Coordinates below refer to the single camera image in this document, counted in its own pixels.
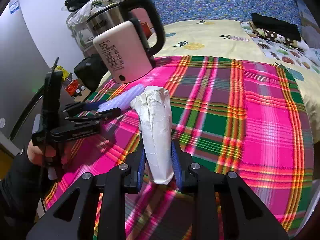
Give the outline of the left hand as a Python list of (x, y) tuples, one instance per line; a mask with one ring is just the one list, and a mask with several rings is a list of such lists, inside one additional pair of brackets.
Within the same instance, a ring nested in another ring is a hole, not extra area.
[[(47, 168), (47, 173), (53, 174), (55, 172), (56, 179), (61, 180), (63, 176), (63, 169), (71, 158), (73, 142), (67, 142), (62, 147), (61, 157), (58, 157), (58, 167)], [(25, 177), (28, 181), (36, 181), (41, 178), (41, 171), (48, 165), (49, 159), (57, 157), (57, 150), (53, 146), (41, 145), (35, 146), (32, 141), (29, 142), (27, 150), (24, 154), (24, 169)]]

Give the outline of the black sleeved left forearm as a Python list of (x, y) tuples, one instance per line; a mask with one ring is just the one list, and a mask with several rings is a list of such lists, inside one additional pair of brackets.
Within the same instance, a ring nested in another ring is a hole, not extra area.
[(25, 239), (34, 225), (41, 198), (41, 163), (32, 163), (28, 153), (42, 159), (37, 147), (23, 150), (1, 180), (1, 239)]

